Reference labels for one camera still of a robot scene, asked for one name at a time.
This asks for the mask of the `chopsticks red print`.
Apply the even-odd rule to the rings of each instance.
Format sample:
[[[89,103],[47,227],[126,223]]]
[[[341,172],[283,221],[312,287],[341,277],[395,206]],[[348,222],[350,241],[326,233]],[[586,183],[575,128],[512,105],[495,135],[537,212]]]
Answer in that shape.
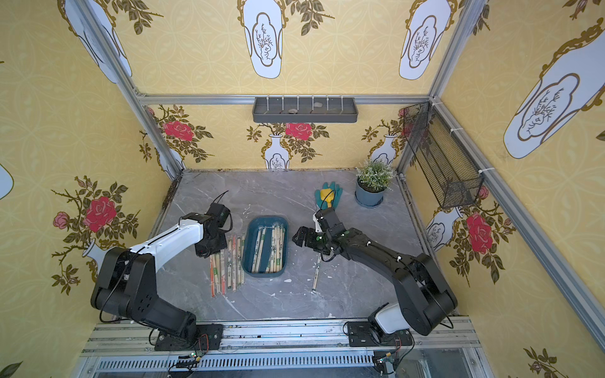
[[[222,295],[226,295],[227,291],[227,278],[226,278],[226,263],[225,263],[225,250],[222,250],[219,256],[219,273],[221,279],[221,292]]]

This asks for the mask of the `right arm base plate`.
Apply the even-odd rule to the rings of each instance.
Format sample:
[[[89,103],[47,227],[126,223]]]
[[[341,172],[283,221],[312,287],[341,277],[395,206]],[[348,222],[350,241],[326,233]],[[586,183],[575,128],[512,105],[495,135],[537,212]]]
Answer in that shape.
[[[369,321],[347,321],[343,325],[343,333],[348,337],[351,347],[403,347],[413,344],[408,330],[400,330],[387,334],[381,328]]]

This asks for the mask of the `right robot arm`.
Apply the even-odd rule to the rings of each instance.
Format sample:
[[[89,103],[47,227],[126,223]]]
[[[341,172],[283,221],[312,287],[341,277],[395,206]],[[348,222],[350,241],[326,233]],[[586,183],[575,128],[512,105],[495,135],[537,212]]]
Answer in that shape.
[[[363,264],[390,280],[400,311],[411,328],[428,335],[458,305],[454,292],[429,255],[405,255],[350,228],[330,233],[301,227],[292,242],[322,255],[341,256]]]

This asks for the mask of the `chopsticks red leaf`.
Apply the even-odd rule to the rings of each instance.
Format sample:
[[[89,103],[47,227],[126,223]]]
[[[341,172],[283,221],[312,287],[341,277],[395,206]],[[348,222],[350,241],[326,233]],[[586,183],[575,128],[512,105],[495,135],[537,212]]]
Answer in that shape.
[[[216,291],[215,291],[215,275],[214,275],[214,255],[211,255],[209,257],[209,262],[210,262],[210,292],[211,292],[211,297],[215,298],[216,296]]]

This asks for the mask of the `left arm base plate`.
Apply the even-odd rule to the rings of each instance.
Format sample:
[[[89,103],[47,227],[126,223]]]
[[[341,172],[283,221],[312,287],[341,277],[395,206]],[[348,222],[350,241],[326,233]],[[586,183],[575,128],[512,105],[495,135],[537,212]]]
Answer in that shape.
[[[154,351],[218,351],[224,332],[223,324],[197,324],[192,335],[179,337],[160,332]]]

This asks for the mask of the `chopsticks green label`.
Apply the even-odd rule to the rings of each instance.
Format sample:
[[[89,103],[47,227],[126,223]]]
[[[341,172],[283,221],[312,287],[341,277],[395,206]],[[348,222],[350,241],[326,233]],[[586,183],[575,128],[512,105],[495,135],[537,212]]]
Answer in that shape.
[[[241,237],[239,241],[239,286],[243,286],[245,283],[245,238]]]

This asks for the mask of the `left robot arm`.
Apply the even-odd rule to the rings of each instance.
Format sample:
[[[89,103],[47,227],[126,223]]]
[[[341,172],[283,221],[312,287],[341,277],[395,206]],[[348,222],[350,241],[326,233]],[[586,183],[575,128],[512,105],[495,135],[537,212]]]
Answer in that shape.
[[[187,214],[144,243],[109,250],[91,295],[91,306],[101,314],[129,319],[193,343],[198,337],[196,317],[159,296],[157,271],[189,247],[195,247],[200,258],[221,252],[227,247],[226,233],[232,229],[224,226],[232,222],[229,209],[213,204],[205,214]]]

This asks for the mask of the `teal plastic storage box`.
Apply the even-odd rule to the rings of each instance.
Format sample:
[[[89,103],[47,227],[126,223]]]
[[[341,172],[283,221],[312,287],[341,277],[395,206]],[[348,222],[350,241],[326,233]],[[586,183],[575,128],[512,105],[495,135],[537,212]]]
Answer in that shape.
[[[287,220],[278,216],[253,219],[247,227],[244,241],[244,272],[251,277],[278,277],[286,268],[287,257]]]

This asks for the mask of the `chopsticks green text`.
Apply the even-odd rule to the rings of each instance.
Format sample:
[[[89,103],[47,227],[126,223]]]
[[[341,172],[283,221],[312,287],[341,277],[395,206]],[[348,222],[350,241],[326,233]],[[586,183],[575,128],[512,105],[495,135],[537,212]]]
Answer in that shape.
[[[238,257],[237,238],[236,238],[236,236],[233,236],[232,252],[231,252],[231,261],[232,261],[231,273],[232,273],[232,290],[233,291],[236,291],[237,287],[238,287],[238,270],[239,269],[238,269],[237,257]]]

